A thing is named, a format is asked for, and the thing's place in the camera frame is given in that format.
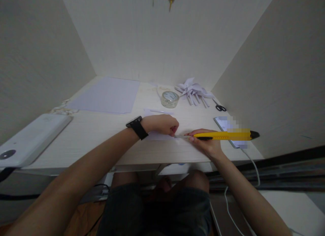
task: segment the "hand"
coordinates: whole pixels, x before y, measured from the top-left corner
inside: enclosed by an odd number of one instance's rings
[[[185,135],[193,136],[198,133],[207,133],[207,132],[216,132],[216,131],[210,129],[196,129]],[[220,140],[201,141],[195,137],[190,137],[189,140],[193,144],[200,147],[209,158],[217,158],[219,155],[223,154],[221,150]]]
[[[179,126],[178,121],[168,114],[146,116],[141,121],[142,127],[147,133],[157,131],[164,135],[175,136]]]

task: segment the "desk surface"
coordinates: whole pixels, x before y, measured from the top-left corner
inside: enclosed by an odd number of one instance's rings
[[[98,76],[78,91],[71,99],[95,84],[101,77]],[[172,86],[160,86],[161,94],[166,90],[172,90]],[[166,110],[174,112],[174,117],[179,122],[177,135],[185,134],[194,129],[207,128],[220,131],[213,118],[216,116],[229,116],[228,112],[219,112],[215,108],[213,100],[207,99],[209,108],[201,103],[198,106],[189,105],[188,100],[180,98],[174,109],[167,109],[160,103],[156,93],[156,87],[149,83],[140,83],[138,93],[131,113],[108,114],[80,110],[75,113],[70,124],[58,135],[37,160],[25,169],[37,168],[64,168],[70,166],[94,147],[125,128],[125,124],[138,115],[143,115],[144,108]],[[252,159],[263,159],[263,156],[249,143],[246,152]],[[221,141],[221,147],[230,160],[248,160],[240,150],[235,149],[229,141]],[[187,163],[209,162],[210,160],[196,149],[186,139],[169,141],[143,140],[136,143],[119,160],[118,165],[131,164],[157,164],[157,163]]]

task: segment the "dark shorts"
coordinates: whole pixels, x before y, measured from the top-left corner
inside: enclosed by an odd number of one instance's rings
[[[203,190],[185,187],[172,202],[143,203],[138,184],[110,192],[97,236],[209,235],[210,198]]]

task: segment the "black watch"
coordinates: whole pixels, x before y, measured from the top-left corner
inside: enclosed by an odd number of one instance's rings
[[[134,132],[138,135],[138,137],[143,140],[144,138],[146,138],[148,136],[147,132],[145,131],[145,129],[142,127],[141,125],[141,120],[142,117],[138,116],[135,119],[132,119],[130,122],[128,122],[126,124],[126,126],[128,128],[132,128],[134,130]]]

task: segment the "person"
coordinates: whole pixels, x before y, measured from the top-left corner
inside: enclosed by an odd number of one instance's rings
[[[146,133],[157,131],[171,136],[179,126],[175,118],[166,114],[144,117],[140,124]],[[197,129],[186,135],[202,132],[211,130]],[[6,235],[63,235],[83,195],[138,140],[137,133],[129,127],[88,152],[49,184]],[[194,137],[189,140],[215,164],[257,235],[291,235],[273,207],[225,156],[220,141],[200,141]],[[164,190],[166,183],[170,185],[168,179],[165,181],[160,189]],[[148,202],[147,207],[136,174],[115,173],[97,235],[209,234],[212,224],[209,180],[203,172],[191,172],[169,189],[164,198],[155,205]]]

